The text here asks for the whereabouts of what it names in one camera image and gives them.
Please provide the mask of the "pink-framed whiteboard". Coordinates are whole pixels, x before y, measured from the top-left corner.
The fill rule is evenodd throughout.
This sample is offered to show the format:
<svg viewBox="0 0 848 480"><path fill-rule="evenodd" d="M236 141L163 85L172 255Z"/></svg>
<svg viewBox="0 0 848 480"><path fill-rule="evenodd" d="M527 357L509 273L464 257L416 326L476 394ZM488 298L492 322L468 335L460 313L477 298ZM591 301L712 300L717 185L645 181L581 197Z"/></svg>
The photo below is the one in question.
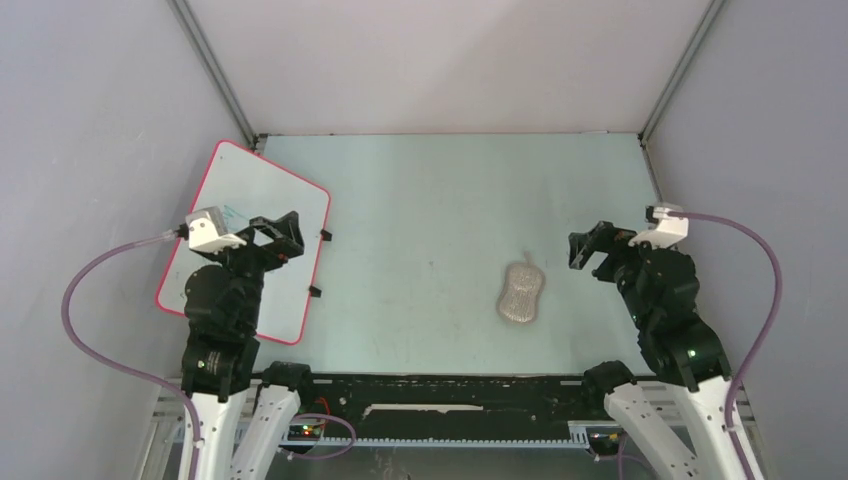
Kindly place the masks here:
<svg viewBox="0 0 848 480"><path fill-rule="evenodd" d="M290 211L299 214L305 253L265 275L257 328L260 338L285 345L301 341L330 205L331 196L324 187L229 140L216 144L190 212L217 207L231 232L247 227L257 216L276 219Z"/></svg>

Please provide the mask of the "grey mesh sponge eraser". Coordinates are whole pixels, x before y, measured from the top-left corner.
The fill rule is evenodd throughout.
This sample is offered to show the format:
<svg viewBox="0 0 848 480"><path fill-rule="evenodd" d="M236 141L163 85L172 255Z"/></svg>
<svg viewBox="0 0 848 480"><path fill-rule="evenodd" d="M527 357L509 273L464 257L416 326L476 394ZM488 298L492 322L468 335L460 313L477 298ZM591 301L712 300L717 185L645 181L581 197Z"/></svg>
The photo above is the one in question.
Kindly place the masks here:
<svg viewBox="0 0 848 480"><path fill-rule="evenodd" d="M545 283L544 272L534 263L531 254L524 252L523 261L512 262L505 268L504 281L496 302L499 316L515 324L535 321Z"/></svg>

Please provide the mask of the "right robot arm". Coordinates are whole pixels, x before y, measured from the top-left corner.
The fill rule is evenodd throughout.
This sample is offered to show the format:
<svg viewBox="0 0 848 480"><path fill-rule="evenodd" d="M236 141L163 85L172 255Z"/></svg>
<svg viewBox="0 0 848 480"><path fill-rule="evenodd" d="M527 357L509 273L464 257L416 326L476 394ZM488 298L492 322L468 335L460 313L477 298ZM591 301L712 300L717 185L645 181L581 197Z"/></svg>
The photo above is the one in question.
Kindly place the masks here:
<svg viewBox="0 0 848 480"><path fill-rule="evenodd" d="M601 221L568 240L573 269L583 269L595 253L605 254L592 275L616 286L641 355L673 397L691 442L685 444L649 404L621 361L584 373L581 402L591 416L617 422L661 479L761 479L741 422L736 379L721 341L696 306L695 263L675 248L687 234L687 218L665 212L642 232Z"/></svg>

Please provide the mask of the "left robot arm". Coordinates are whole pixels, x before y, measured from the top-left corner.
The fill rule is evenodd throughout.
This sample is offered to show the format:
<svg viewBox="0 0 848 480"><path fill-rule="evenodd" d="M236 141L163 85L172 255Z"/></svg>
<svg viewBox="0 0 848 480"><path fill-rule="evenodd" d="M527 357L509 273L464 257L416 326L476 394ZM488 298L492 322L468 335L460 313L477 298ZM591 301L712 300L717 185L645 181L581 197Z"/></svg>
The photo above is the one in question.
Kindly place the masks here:
<svg viewBox="0 0 848 480"><path fill-rule="evenodd" d="M189 336L182 357L186 423L179 476L263 479L291 420L316 403L309 366L275 362L262 374L247 432L235 438L260 347L264 277L303 255L299 215L254 217L232 233L220 209L209 207L187 215L177 235L207 262L184 285Z"/></svg>

